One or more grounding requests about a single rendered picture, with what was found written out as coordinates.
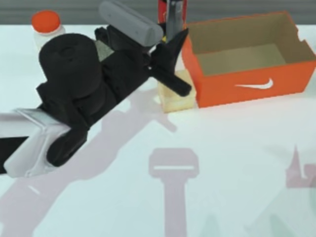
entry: nike box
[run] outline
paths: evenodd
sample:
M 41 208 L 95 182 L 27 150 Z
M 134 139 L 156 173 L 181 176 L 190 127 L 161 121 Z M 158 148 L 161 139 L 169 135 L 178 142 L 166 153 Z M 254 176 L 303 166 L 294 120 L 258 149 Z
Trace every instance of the nike box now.
M 316 57 L 287 12 L 190 23 L 182 49 L 199 107 L 303 92 Z

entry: gray wall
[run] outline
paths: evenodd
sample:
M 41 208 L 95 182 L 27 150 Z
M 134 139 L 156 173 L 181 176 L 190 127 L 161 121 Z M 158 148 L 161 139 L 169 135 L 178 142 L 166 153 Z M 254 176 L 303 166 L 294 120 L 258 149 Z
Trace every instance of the gray wall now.
M 29 24 L 31 15 L 50 8 L 64 24 L 101 24 L 102 0 L 0 0 L 0 24 Z M 120 0 L 156 21 L 157 0 Z M 316 24 L 316 0 L 188 0 L 188 22 L 288 10 L 297 24 Z

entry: bottle cap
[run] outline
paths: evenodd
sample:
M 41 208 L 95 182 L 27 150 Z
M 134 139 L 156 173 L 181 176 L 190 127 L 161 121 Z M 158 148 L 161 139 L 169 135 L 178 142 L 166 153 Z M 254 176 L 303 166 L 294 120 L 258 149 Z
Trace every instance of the bottle cap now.
M 59 15 L 51 10 L 44 10 L 32 16 L 32 26 L 39 33 L 50 33 L 60 26 Z

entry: wooden block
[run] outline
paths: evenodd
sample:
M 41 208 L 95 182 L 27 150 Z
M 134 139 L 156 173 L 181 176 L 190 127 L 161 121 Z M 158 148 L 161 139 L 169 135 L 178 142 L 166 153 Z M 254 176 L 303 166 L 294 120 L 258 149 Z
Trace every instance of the wooden block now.
M 181 70 L 175 72 L 176 76 L 187 82 L 192 86 L 192 90 L 189 95 L 181 97 L 165 85 L 158 82 L 158 94 L 162 109 L 165 113 L 187 110 L 194 107 L 196 101 L 196 89 L 194 87 L 192 78 L 188 70 Z

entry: red bottle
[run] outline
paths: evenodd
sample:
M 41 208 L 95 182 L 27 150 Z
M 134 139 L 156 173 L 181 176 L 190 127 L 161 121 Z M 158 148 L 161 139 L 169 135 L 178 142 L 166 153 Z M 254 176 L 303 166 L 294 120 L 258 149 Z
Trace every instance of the red bottle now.
M 183 8 L 182 8 L 182 19 L 183 22 L 186 22 L 187 18 L 187 0 L 182 0 Z M 158 23 L 166 22 L 167 15 L 167 0 L 158 0 Z

